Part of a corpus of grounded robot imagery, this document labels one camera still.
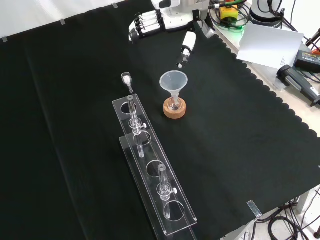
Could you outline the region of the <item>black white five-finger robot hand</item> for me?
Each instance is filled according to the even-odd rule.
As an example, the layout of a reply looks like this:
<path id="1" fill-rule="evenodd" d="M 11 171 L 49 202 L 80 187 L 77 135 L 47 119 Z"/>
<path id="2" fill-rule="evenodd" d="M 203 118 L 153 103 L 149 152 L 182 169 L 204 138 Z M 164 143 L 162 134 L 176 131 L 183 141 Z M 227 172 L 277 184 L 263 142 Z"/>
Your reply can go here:
<path id="1" fill-rule="evenodd" d="M 132 43 L 162 33 L 173 33 L 187 30 L 181 55 L 176 63 L 179 69 L 186 66 L 194 50 L 197 35 L 194 30 L 194 15 L 192 13 L 180 13 L 172 8 L 156 9 L 138 14 L 128 28 L 128 39 Z"/>

